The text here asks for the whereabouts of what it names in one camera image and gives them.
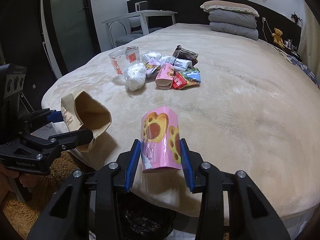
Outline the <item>bare left hand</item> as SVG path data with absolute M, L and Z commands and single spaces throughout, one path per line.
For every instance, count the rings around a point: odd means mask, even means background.
M 19 175 L 18 172 L 8 170 L 1 164 L 1 203 L 6 195 L 14 192 L 19 201 L 26 202 L 29 188 L 36 184 L 36 176 L 32 174 Z

